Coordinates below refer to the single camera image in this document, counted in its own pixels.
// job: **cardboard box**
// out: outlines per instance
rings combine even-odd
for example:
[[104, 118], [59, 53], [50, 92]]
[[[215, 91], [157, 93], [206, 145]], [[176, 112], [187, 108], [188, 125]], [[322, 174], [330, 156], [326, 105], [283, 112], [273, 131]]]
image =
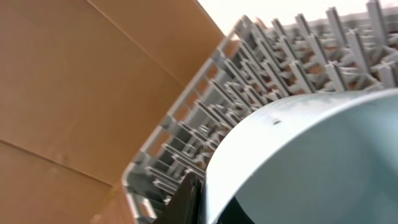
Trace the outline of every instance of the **cardboard box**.
[[183, 86], [81, 0], [0, 2], [0, 139], [114, 184]]
[[87, 223], [223, 38], [194, 2], [92, 5], [0, 1], [0, 223]]
[[111, 186], [0, 142], [0, 223], [86, 224]]
[[184, 86], [224, 35], [194, 0], [88, 0]]

